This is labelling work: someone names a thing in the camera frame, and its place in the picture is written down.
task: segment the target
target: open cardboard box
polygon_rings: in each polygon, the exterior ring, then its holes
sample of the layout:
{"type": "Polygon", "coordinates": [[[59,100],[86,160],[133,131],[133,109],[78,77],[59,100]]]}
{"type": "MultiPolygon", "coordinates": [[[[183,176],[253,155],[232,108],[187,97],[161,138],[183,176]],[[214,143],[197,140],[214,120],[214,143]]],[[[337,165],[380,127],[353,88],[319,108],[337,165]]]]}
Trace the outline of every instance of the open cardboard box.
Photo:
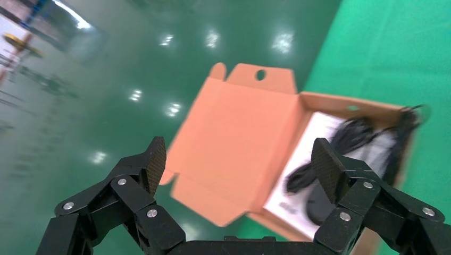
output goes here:
{"type": "MultiPolygon", "coordinates": [[[[160,184],[177,176],[172,197],[226,226],[243,214],[294,241],[311,241],[263,209],[313,112],[366,116],[377,127],[397,123],[399,106],[320,93],[298,93],[292,70],[238,64],[226,78],[210,71],[175,137],[160,184]],[[256,73],[265,72],[262,80],[256,73]]],[[[365,231],[356,254],[369,254],[377,235],[365,231]]]]}

